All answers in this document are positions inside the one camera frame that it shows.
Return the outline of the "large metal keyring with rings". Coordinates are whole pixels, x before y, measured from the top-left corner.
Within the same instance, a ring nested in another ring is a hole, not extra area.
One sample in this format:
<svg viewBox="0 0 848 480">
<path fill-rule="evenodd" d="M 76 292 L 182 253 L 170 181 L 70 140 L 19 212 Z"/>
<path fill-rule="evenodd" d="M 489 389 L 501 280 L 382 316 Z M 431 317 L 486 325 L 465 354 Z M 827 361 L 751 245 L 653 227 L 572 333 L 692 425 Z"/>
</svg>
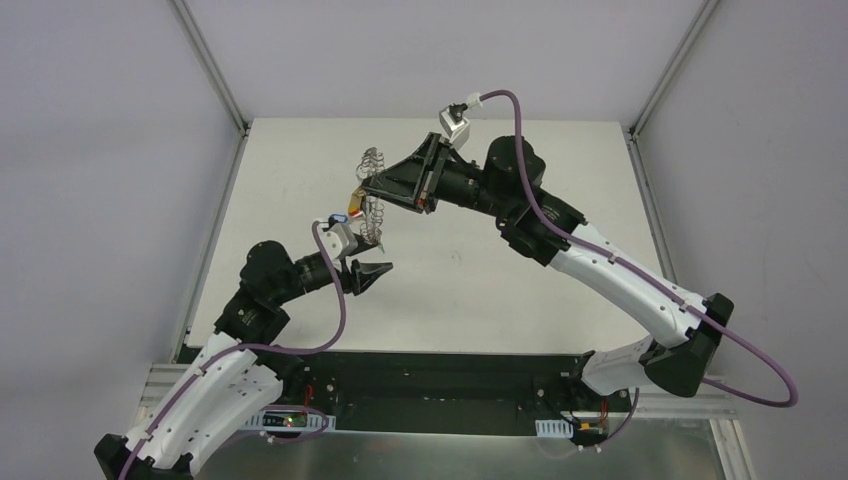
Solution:
<svg viewBox="0 0 848 480">
<path fill-rule="evenodd" d="M 366 178 L 377 173 L 381 173 L 384 170 L 384 167 L 385 163 L 383 154 L 379 152 L 376 147 L 369 147 L 364 151 L 361 160 L 356 167 L 355 174 L 362 185 L 362 182 Z M 364 215 L 362 225 L 360 226 L 360 235 L 371 237 L 381 242 L 381 227 L 384 216 L 383 202 L 377 198 L 367 196 L 365 203 L 363 204 L 363 213 Z"/>
</svg>

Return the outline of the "yellow tagged key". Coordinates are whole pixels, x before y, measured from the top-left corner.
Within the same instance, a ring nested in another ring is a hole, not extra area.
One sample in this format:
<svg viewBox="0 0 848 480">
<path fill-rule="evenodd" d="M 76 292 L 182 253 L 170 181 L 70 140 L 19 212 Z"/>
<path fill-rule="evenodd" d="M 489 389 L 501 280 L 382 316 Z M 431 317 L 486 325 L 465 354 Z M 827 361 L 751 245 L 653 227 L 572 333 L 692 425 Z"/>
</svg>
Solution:
<svg viewBox="0 0 848 480">
<path fill-rule="evenodd" d="M 365 203 L 365 199 L 367 197 L 366 192 L 357 188 L 350 197 L 350 201 L 347 208 L 347 214 L 349 215 L 351 212 L 362 211 L 363 212 L 363 204 Z"/>
</svg>

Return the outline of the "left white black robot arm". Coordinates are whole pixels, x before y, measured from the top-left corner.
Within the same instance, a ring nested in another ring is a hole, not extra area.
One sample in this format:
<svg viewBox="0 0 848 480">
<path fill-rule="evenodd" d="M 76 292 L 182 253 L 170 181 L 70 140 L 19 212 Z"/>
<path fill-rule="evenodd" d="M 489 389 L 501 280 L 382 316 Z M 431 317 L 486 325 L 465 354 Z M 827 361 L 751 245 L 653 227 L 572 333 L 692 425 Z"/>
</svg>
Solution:
<svg viewBox="0 0 848 480">
<path fill-rule="evenodd" d="M 303 359 L 340 339 L 346 296 L 364 293 L 393 267 L 356 260 L 371 247 L 345 225 L 316 222 L 313 238 L 317 252 L 297 260 L 272 240 L 248 251 L 238 290 L 190 366 L 127 433 L 107 434 L 95 446 L 106 478 L 192 479 L 261 409 L 303 396 Z M 284 304 L 325 286 L 335 289 L 342 309 L 331 339 L 311 348 L 274 345 L 290 321 Z"/>
</svg>

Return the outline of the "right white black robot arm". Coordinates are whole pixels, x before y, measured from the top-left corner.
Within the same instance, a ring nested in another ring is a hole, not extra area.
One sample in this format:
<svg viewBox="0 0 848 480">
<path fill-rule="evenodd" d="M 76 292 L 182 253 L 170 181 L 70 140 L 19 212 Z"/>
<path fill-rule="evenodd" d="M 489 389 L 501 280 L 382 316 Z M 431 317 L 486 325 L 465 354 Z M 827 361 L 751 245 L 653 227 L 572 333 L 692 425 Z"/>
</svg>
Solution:
<svg viewBox="0 0 848 480">
<path fill-rule="evenodd" d="M 541 187 L 544 161 L 524 139 L 501 136 L 483 165 L 464 160 L 439 134 L 429 134 L 406 159 L 369 174 L 369 197 L 417 213 L 444 201 L 495 219 L 510 248 L 588 286 L 636 320 L 648 337 L 610 351 L 591 350 L 572 368 L 569 400 L 595 408 L 618 390 L 652 384 L 678 397 L 699 390 L 721 342 L 732 302 L 703 297 L 647 273 L 613 245 L 585 216 Z"/>
</svg>

